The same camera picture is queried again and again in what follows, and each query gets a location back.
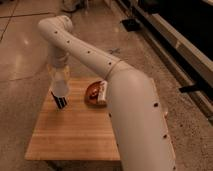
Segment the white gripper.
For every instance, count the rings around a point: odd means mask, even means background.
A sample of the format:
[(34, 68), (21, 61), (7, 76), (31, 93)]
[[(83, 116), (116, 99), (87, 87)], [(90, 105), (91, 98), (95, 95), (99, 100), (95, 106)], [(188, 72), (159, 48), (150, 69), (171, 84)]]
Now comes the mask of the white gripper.
[(53, 81), (64, 80), (65, 82), (67, 82), (69, 80), (70, 68), (68, 65), (66, 65), (62, 68), (56, 68), (56, 67), (48, 64), (47, 69), (48, 69), (49, 75)]

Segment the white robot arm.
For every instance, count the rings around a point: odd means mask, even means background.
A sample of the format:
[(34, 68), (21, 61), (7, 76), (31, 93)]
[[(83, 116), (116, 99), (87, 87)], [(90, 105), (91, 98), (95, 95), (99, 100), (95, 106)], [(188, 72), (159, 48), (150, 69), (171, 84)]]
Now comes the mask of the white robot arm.
[(70, 53), (107, 81), (107, 107), (123, 171), (177, 171), (154, 80), (118, 57), (75, 37), (67, 16), (42, 19), (38, 29), (53, 47)]

